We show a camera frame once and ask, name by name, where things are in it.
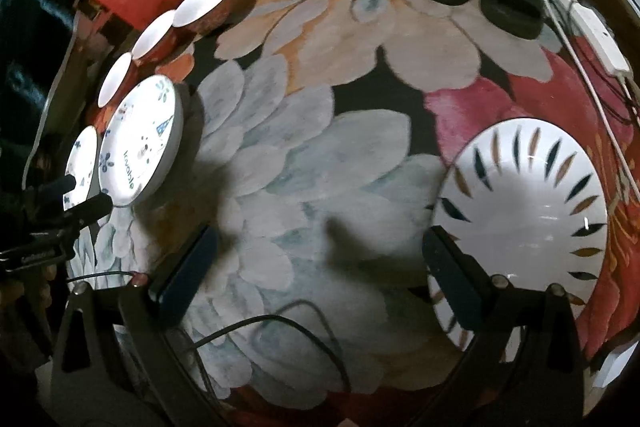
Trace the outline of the red bowl plates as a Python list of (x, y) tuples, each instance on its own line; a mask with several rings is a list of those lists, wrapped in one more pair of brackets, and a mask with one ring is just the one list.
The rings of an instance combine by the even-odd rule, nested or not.
[(120, 85), (127, 78), (131, 64), (132, 55), (130, 52), (126, 52), (122, 54), (112, 65), (102, 82), (98, 101), (96, 101), (99, 108), (107, 106), (107, 103), (114, 98), (116, 92), (120, 88)]

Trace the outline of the red bowl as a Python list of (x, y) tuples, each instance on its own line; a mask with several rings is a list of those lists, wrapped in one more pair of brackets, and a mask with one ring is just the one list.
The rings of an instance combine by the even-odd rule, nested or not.
[(137, 38), (131, 49), (135, 61), (159, 60), (165, 56), (175, 43), (174, 22), (175, 10), (168, 10), (160, 14), (149, 24)]
[(183, 0), (172, 26), (205, 36), (221, 26), (231, 13), (233, 0)]

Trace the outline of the white power strip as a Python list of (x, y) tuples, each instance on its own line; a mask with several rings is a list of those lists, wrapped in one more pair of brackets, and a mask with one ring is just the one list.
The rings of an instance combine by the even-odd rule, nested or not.
[(632, 69), (612, 34), (593, 9), (577, 0), (555, 0), (568, 15), (570, 27), (575, 27), (592, 47), (605, 72), (613, 77), (630, 79)]

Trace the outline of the medium bear lovable plate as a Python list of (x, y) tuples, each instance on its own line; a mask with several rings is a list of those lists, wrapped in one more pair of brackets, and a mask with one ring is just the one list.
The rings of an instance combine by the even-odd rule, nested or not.
[(183, 105), (166, 76), (142, 80), (117, 106), (103, 135), (99, 184), (115, 207), (137, 205), (165, 181), (177, 156)]

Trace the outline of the large leaf pattern plate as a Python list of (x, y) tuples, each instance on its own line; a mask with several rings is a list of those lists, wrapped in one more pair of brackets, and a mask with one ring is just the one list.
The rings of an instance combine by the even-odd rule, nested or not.
[(560, 284), (575, 317), (596, 286), (608, 237), (587, 152), (536, 118), (501, 121), (472, 139), (442, 182), (432, 222), (489, 275), (534, 291)]

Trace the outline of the small bear lovable plate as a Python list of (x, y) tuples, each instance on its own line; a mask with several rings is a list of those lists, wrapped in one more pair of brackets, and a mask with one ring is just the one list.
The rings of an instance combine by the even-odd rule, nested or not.
[(63, 208), (69, 210), (99, 193), (98, 158), (100, 137), (96, 128), (87, 126), (76, 138), (66, 161), (65, 173), (75, 179), (75, 187), (63, 195)]

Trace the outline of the white furniture edge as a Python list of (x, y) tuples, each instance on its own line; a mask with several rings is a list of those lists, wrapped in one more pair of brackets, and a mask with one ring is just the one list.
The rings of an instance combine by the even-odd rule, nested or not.
[(620, 377), (638, 346), (639, 337), (636, 337), (629, 340), (628, 343), (623, 343), (614, 348), (606, 356), (601, 368), (597, 371), (592, 383), (593, 387), (600, 389), (608, 387), (609, 384), (612, 384), (613, 381)]

